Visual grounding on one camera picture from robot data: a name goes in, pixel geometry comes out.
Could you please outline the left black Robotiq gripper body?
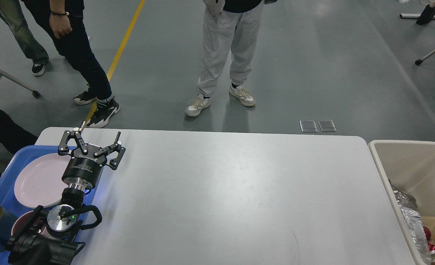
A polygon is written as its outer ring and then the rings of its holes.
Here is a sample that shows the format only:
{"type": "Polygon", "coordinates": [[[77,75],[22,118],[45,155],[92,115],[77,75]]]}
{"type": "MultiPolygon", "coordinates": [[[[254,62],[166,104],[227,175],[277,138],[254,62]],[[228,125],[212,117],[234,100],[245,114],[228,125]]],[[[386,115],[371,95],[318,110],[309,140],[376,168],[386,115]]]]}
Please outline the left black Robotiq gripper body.
{"type": "Polygon", "coordinates": [[[70,184],[74,179],[82,179],[87,183],[86,189],[91,190],[96,188],[105,164],[105,156],[93,158],[86,155],[73,155],[62,175],[62,181],[70,184]]]}

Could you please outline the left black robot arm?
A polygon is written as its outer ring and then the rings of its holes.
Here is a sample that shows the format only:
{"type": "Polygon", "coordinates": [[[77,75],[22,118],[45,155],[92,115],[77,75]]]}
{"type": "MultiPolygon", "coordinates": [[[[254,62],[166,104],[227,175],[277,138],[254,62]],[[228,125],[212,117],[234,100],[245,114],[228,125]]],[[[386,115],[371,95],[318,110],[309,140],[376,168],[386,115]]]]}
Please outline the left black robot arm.
{"type": "Polygon", "coordinates": [[[70,160],[62,175],[67,185],[62,198],[50,210],[37,206],[27,223],[8,240],[11,265],[69,265],[84,248],[76,242],[81,230],[97,227],[102,222],[99,209],[84,203],[85,196],[96,188],[105,166],[116,170],[125,154],[121,133],[110,146],[86,143],[82,138],[85,122],[65,131],[57,152],[70,160]]]}

